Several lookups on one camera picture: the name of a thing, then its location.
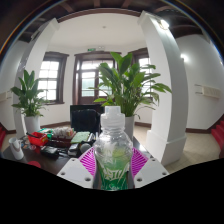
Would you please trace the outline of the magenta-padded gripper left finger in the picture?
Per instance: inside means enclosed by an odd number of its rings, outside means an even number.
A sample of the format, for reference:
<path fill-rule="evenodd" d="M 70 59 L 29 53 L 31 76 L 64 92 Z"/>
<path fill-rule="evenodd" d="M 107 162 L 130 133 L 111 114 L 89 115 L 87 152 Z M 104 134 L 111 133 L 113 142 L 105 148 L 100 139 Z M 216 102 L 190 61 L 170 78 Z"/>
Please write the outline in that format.
<path fill-rule="evenodd" d="M 71 158 L 58 172 L 58 176 L 84 188 L 93 188 L 97 171 L 94 148 L 88 149 L 79 158 Z"/>

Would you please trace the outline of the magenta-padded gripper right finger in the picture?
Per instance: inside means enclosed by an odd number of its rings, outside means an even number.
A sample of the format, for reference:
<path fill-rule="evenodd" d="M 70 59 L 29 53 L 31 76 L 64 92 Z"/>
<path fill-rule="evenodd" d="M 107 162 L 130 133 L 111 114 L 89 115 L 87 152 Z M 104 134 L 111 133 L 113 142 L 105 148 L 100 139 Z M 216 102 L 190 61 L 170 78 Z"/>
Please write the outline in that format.
<path fill-rule="evenodd" d="M 140 188 L 157 181 L 169 172 L 156 159 L 133 148 L 130 162 L 130 188 Z"/>

